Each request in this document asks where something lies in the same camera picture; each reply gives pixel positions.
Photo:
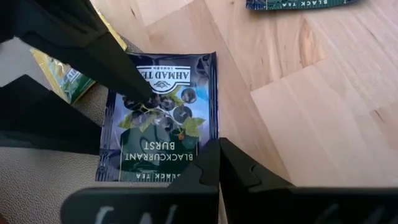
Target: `wood grain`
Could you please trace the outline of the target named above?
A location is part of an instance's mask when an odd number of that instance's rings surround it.
[[[398,186],[398,4],[95,0],[146,52],[218,53],[220,134],[297,185]]]

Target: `ahmad tea packet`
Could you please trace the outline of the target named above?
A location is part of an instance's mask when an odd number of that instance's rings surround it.
[[[246,0],[246,8],[253,10],[318,9],[355,1],[357,0]]]
[[[129,54],[154,92],[110,90],[97,181],[171,182],[218,138],[216,54]]]
[[[96,12],[119,45],[125,50],[127,48],[126,43],[120,38],[119,34],[114,31],[102,14],[98,12],[98,10],[96,10]],[[71,66],[48,56],[46,53],[34,48],[30,51],[42,69],[44,76],[49,81],[53,91],[69,104],[76,102],[95,84],[94,80],[84,76],[84,74],[73,69]]]

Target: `dark blue packet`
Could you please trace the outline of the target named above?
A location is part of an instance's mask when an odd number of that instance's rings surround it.
[[[358,0],[246,0],[253,10],[318,9],[348,4]]]
[[[142,104],[109,91],[96,180],[171,182],[218,138],[216,53],[129,57],[154,95]]]

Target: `blackcurrant berry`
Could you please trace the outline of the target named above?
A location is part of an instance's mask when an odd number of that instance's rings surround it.
[[[186,103],[194,103],[197,100],[197,94],[192,88],[187,88],[182,91],[181,99]]]
[[[175,102],[168,96],[160,97],[160,108],[166,111],[170,111],[175,108]]]
[[[164,114],[160,114],[158,115],[153,122],[154,125],[158,125],[161,126],[162,128],[164,128],[167,132],[171,131],[174,129],[174,121],[172,118],[164,115]]]
[[[160,96],[158,94],[154,94],[147,102],[144,103],[144,106],[148,109],[156,108],[160,104]]]
[[[132,112],[131,123],[135,126],[140,126],[141,124],[145,123],[147,118],[148,118],[147,114],[137,110]]]
[[[141,107],[141,104],[127,98],[126,96],[123,97],[124,106],[129,110],[138,110]]]
[[[192,110],[187,106],[179,106],[173,112],[173,117],[179,123],[183,123],[188,117],[192,117]]]

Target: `beige fabric surface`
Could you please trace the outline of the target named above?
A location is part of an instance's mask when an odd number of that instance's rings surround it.
[[[49,88],[29,46],[17,39],[0,44],[0,68],[0,86],[28,74]],[[105,87],[95,85],[74,107],[101,125],[107,94]],[[62,202],[77,190],[98,186],[167,186],[95,182],[98,159],[86,154],[0,147],[0,213],[9,224],[56,224],[60,223]]]

